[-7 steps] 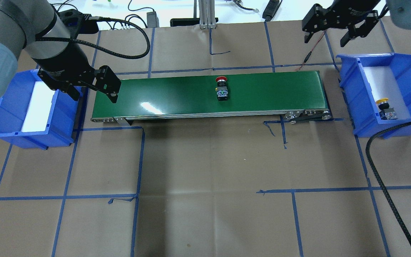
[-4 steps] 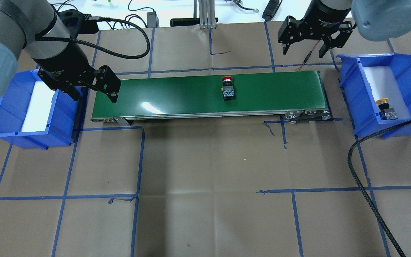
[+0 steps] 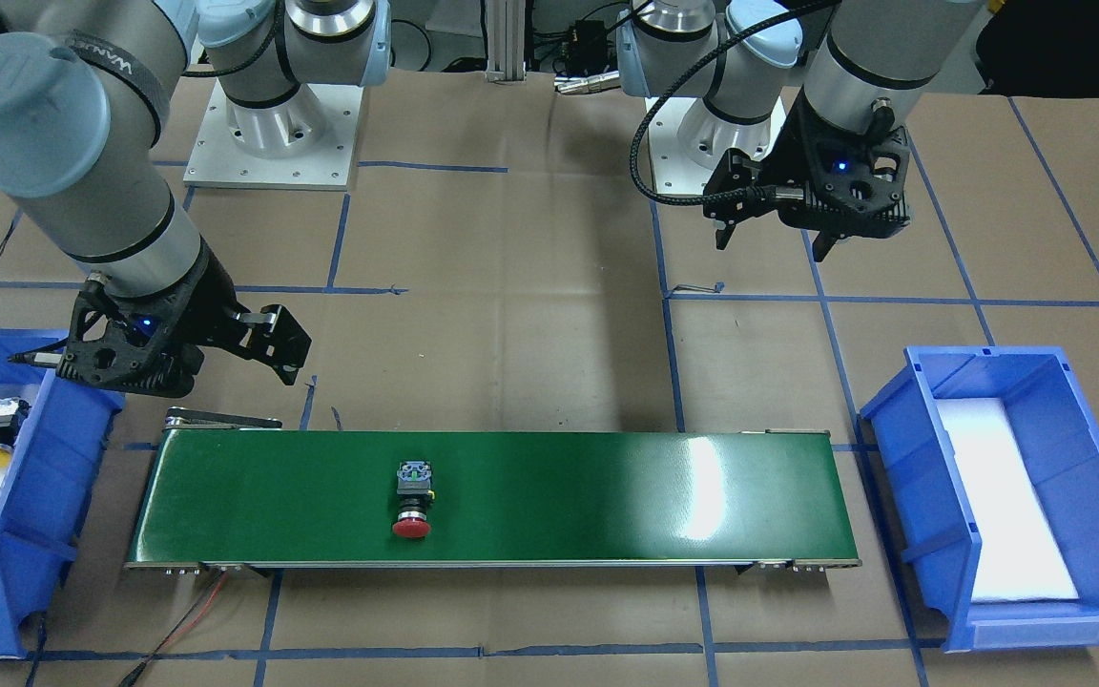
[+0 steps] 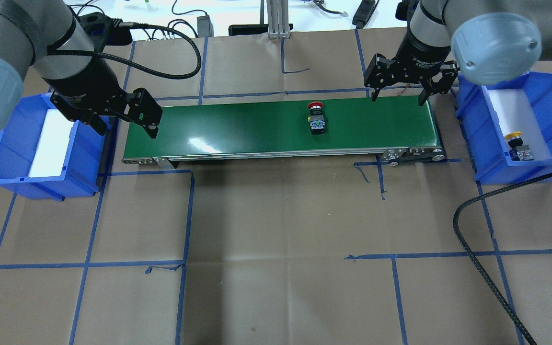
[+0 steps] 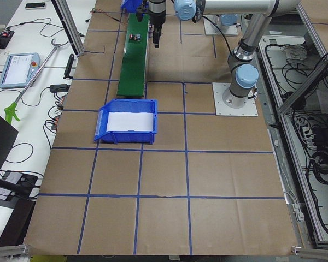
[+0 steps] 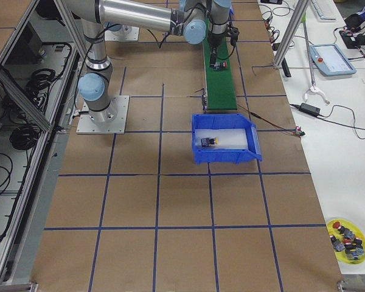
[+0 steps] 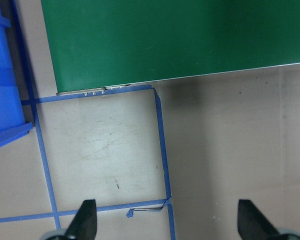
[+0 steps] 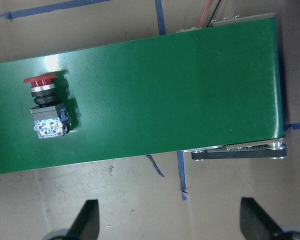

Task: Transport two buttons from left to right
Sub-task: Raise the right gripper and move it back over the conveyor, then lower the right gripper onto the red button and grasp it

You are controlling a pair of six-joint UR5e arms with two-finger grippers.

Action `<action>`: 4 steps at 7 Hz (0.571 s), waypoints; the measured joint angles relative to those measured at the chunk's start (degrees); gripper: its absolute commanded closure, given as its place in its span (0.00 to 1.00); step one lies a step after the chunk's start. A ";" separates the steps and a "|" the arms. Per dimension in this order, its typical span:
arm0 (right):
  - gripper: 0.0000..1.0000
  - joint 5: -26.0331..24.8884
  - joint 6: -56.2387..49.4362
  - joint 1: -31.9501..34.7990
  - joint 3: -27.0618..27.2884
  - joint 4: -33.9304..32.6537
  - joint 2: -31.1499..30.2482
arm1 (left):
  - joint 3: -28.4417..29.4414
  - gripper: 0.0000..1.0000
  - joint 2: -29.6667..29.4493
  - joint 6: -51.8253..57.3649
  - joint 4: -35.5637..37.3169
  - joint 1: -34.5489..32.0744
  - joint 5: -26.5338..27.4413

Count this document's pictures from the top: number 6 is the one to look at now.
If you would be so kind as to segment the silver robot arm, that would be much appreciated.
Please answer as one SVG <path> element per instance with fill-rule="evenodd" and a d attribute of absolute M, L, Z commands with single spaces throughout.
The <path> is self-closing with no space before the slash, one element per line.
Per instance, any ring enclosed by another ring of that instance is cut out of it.
<path fill-rule="evenodd" d="M 156 44 L 169 36 L 182 36 L 189 44 L 203 44 L 206 87 L 203 107 L 210 111 L 234 110 L 235 90 L 227 60 L 227 45 L 235 45 L 239 31 L 229 22 L 230 1 L 180 1 L 178 9 L 137 1 L 65 1 L 82 21 L 88 45 L 87 71 L 78 90 L 88 107 L 89 118 L 98 124 L 112 122 L 122 112 L 108 95 L 112 65 L 106 54 L 107 41 L 136 41 L 139 29 L 163 32 Z"/>
<path fill-rule="evenodd" d="M 122 25 L 121 24 L 112 24 L 112 23 L 105 23 L 104 27 L 106 30 L 109 30 L 111 32 L 119 32 L 122 29 Z"/>

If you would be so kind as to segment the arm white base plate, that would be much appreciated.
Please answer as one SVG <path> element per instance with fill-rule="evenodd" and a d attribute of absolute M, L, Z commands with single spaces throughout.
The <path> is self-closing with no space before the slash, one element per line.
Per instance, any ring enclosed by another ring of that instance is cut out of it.
<path fill-rule="evenodd" d="M 137 42 L 139 38 L 139 30 L 140 28 L 133 26 L 122 26 L 122 29 L 119 32 L 111 32 L 107 30 L 105 32 L 105 40 L 121 43 Z"/>
<path fill-rule="evenodd" d="M 83 104 L 82 114 L 77 125 L 77 134 L 124 134 L 130 96 L 111 96 L 109 107 L 100 112 L 90 111 Z"/>

